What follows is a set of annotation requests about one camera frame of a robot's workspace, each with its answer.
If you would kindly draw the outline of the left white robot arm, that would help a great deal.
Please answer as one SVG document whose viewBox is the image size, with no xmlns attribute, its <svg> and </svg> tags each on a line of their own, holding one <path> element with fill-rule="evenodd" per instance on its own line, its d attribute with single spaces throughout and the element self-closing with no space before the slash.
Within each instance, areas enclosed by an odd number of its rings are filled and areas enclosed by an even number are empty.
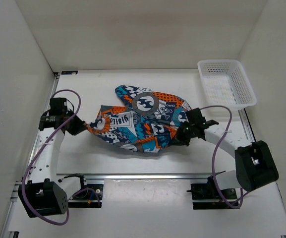
<svg viewBox="0 0 286 238">
<path fill-rule="evenodd" d="M 65 214 L 68 201 L 74 195 L 83 198 L 88 193 L 82 174 L 57 175 L 60 147 L 66 133 L 76 136 L 86 130 L 85 122 L 74 115 L 66 98 L 51 98 L 50 109 L 39 122 L 37 159 L 29 167 L 18 196 L 30 218 Z"/>
</svg>

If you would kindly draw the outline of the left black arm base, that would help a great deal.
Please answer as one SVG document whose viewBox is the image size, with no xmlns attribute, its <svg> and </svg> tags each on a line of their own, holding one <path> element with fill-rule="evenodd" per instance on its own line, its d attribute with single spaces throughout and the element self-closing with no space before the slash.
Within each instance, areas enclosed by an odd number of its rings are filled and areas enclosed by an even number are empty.
<svg viewBox="0 0 286 238">
<path fill-rule="evenodd" d="M 79 178 L 82 192 L 72 196 L 68 202 L 69 208 L 101 208 L 104 185 L 89 183 L 83 174 L 66 175 L 65 179 Z"/>
</svg>

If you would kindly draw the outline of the colourful patterned shorts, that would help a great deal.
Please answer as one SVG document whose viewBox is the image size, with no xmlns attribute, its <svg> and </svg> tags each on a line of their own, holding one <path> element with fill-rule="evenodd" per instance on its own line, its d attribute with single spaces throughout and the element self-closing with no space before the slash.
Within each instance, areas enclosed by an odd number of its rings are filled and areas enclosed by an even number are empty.
<svg viewBox="0 0 286 238">
<path fill-rule="evenodd" d="M 191 110 L 183 98 L 149 88 L 120 85 L 115 93 L 123 106 L 102 105 L 87 130 L 132 152 L 157 153 L 171 146 Z"/>
</svg>

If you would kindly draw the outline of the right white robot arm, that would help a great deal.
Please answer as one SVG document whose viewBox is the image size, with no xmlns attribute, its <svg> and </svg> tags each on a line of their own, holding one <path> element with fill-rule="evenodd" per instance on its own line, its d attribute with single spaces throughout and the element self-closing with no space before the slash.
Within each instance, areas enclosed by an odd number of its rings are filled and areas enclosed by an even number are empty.
<svg viewBox="0 0 286 238">
<path fill-rule="evenodd" d="M 208 177 L 207 193 L 220 197 L 225 189 L 240 188 L 254 191 L 279 179 L 269 146 L 260 140 L 251 142 L 222 128 L 215 120 L 206 120 L 199 108 L 186 112 L 187 121 L 179 128 L 173 145 L 189 145 L 192 138 L 199 138 L 215 145 L 212 156 L 212 175 Z M 216 172 L 215 160 L 218 149 L 227 152 L 235 160 L 235 169 Z"/>
</svg>

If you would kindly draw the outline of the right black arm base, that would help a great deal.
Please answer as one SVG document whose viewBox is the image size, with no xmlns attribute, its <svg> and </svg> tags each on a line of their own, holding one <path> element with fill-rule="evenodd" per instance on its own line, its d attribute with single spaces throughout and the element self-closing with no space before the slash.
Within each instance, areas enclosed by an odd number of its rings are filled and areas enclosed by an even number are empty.
<svg viewBox="0 0 286 238">
<path fill-rule="evenodd" d="M 191 194 L 194 210 L 239 209 L 243 205 L 244 192 L 240 188 L 235 171 L 211 174 L 205 183 L 192 183 L 187 193 Z"/>
</svg>

